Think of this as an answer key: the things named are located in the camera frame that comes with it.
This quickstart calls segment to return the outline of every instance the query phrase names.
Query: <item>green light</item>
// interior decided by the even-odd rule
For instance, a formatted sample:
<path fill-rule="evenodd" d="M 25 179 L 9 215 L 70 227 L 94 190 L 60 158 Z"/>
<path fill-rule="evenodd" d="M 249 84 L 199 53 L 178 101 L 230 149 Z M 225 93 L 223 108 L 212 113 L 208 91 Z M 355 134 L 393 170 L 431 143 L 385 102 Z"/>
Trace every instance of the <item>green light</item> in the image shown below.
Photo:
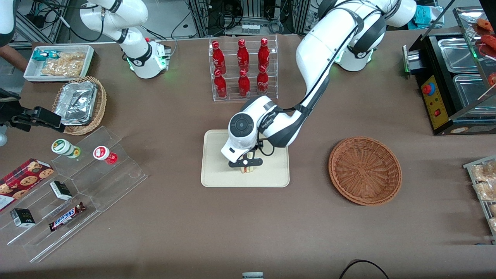
<path fill-rule="evenodd" d="M 129 58 L 127 58 L 127 62 L 129 63 L 129 68 L 131 68 L 131 71 L 134 71 L 134 69 L 132 68 L 131 61 L 129 61 Z"/>
<path fill-rule="evenodd" d="M 341 61 L 341 56 L 342 56 L 343 52 L 344 51 L 342 51 L 340 54 L 338 54 L 338 56 L 336 57 L 336 59 L 334 59 L 334 62 L 339 63 Z"/>
<path fill-rule="evenodd" d="M 372 53 L 373 53 L 373 49 L 371 49 L 371 55 L 369 56 L 369 59 L 367 60 L 367 63 L 372 60 Z"/>

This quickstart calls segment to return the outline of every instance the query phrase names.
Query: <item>candy bar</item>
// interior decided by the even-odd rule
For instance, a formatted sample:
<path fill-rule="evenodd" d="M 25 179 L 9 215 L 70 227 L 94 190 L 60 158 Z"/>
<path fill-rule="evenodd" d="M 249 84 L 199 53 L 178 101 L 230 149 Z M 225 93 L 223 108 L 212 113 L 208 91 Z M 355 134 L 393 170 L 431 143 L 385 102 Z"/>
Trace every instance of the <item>candy bar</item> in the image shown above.
<path fill-rule="evenodd" d="M 66 212 L 64 215 L 60 216 L 60 218 L 55 220 L 53 223 L 48 224 L 48 226 L 50 227 L 50 231 L 55 231 L 56 229 L 60 228 L 62 225 L 69 222 L 69 220 L 76 217 L 76 215 L 78 215 L 79 213 L 85 210 L 86 207 L 84 207 L 83 202 L 80 202 L 78 205 L 71 208 L 71 210 Z"/>

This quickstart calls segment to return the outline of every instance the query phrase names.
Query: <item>brown tabletop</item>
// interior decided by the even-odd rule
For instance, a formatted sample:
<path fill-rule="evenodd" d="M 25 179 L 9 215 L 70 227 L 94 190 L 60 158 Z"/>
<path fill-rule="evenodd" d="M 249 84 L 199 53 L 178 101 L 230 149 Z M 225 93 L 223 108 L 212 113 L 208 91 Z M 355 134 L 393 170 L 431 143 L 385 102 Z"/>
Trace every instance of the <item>brown tabletop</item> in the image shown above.
<path fill-rule="evenodd" d="M 206 188 L 203 135 L 226 129 L 241 104 L 214 103 L 208 40 L 180 41 L 170 71 L 136 77 L 116 44 L 95 44 L 90 74 L 108 94 L 102 124 L 149 178 L 38 264 L 0 243 L 0 278 L 337 278 L 353 259 L 379 264 L 391 278 L 493 278 L 496 246 L 462 165 L 493 155 L 494 135 L 433 136 L 414 79 L 402 77 L 401 46 L 418 32 L 387 32 L 360 72 L 331 71 L 330 85 L 289 148 L 286 188 Z M 277 103 L 290 107 L 305 85 L 296 35 L 279 36 Z M 61 84 L 25 83 L 22 104 L 51 104 Z M 7 132 L 0 175 L 28 158 L 50 161 L 60 134 L 35 127 Z M 403 170 L 399 194 L 363 207 L 332 186 L 327 161 L 343 138 L 387 145 Z M 62 135 L 78 142 L 82 137 Z M 347 278 L 380 278 L 370 266 Z"/>

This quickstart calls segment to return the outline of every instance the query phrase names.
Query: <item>brown woven basket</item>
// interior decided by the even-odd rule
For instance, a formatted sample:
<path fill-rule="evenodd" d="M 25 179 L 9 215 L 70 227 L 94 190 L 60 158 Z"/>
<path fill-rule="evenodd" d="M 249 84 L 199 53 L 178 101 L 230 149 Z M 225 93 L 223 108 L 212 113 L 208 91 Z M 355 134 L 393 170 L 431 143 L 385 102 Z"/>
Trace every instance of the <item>brown woven basket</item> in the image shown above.
<path fill-rule="evenodd" d="M 400 164 L 377 140 L 353 137 L 339 142 L 329 157 L 332 183 L 347 199 L 363 206 L 392 200 L 401 187 Z"/>
<path fill-rule="evenodd" d="M 105 92 L 105 88 L 103 88 L 102 84 L 96 78 L 91 76 L 85 76 L 85 77 L 77 78 L 75 80 L 71 80 L 69 81 L 69 83 L 81 83 L 84 81 L 91 81 L 98 86 L 98 92 L 96 96 L 97 99 L 95 101 L 95 108 L 93 109 L 93 115 L 92 115 L 93 120 L 90 122 L 90 124 L 86 126 L 66 126 L 64 130 L 64 133 L 66 134 L 81 136 L 93 131 L 100 125 L 100 122 L 103 119 L 103 115 L 105 114 L 105 106 L 107 105 L 107 93 Z M 55 102 L 52 105 L 52 112 L 54 112 L 55 109 L 57 108 L 57 104 L 59 103 L 61 92 L 62 92 L 62 88 L 59 90 L 59 93 L 55 97 Z"/>

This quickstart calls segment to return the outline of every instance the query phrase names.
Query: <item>red switch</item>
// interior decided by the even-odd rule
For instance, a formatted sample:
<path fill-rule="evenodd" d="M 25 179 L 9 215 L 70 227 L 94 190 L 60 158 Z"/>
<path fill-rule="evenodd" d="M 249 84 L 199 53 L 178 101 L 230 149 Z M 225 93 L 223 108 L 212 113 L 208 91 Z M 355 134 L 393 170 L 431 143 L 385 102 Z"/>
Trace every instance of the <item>red switch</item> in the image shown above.
<path fill-rule="evenodd" d="M 429 94 L 431 91 L 432 91 L 432 87 L 429 84 L 424 85 L 424 87 L 422 87 L 422 92 L 425 95 Z"/>

